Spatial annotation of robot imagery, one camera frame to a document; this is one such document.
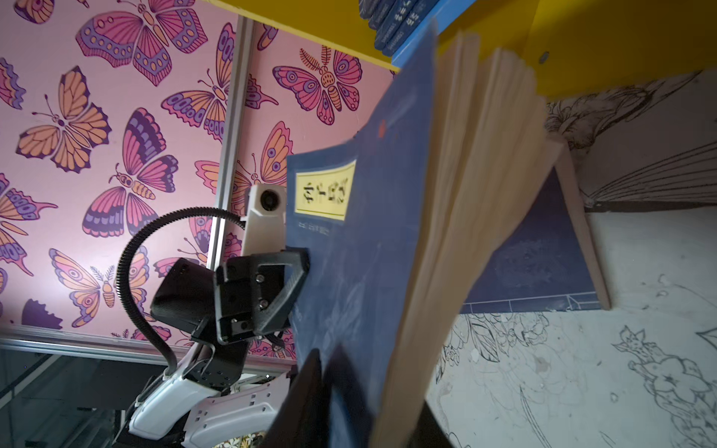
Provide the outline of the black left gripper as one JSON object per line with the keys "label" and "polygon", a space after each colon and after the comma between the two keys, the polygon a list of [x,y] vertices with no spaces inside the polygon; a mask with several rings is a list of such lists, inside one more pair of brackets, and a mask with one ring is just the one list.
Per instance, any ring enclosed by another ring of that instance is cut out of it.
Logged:
{"label": "black left gripper", "polygon": [[232,386],[241,377],[248,341],[280,345],[310,271],[308,250],[228,259],[212,271],[179,258],[164,275],[150,315],[190,335],[198,353],[181,376],[200,386]]}

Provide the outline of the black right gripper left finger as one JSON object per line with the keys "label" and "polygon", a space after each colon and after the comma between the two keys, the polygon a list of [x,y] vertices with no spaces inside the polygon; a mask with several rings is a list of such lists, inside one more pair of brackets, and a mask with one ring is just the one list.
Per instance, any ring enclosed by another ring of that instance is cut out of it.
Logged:
{"label": "black right gripper left finger", "polygon": [[319,349],[313,349],[295,377],[263,447],[324,447],[325,386]]}

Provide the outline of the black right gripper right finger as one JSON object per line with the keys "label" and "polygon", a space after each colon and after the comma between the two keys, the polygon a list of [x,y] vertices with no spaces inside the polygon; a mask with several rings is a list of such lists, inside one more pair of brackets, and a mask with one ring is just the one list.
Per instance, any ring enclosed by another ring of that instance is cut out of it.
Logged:
{"label": "black right gripper right finger", "polygon": [[448,436],[441,429],[439,423],[431,412],[431,407],[424,402],[419,414],[416,428],[409,442],[409,448],[452,448]]}

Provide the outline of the navy book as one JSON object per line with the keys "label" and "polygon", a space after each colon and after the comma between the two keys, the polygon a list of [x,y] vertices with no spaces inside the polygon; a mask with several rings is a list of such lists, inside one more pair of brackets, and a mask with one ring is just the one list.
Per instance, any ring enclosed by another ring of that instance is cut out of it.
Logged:
{"label": "navy book", "polygon": [[463,314],[609,310],[611,299],[567,151],[526,218],[494,252]]}
{"label": "navy book", "polygon": [[392,57],[439,3],[438,0],[360,0],[360,18],[375,31],[375,49]]}
{"label": "navy book", "polygon": [[460,308],[558,158],[516,53],[427,34],[347,142],[288,161],[291,325],[329,395],[321,447],[405,447]]}

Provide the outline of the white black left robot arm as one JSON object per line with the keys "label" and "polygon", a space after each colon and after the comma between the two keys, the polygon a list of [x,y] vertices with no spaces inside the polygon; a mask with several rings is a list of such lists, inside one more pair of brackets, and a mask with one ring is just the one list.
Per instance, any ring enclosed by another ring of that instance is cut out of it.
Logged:
{"label": "white black left robot arm", "polygon": [[[218,218],[245,228],[239,256],[216,269],[180,259],[165,276],[148,314],[131,297],[130,270],[149,237],[186,218]],[[136,398],[117,447],[213,447],[258,434],[266,442],[291,392],[281,373],[244,391],[251,342],[277,343],[309,272],[302,249],[287,248],[286,209],[252,205],[246,216],[214,207],[190,207],[156,218],[119,259],[116,286],[134,326],[165,358],[164,373]]]}

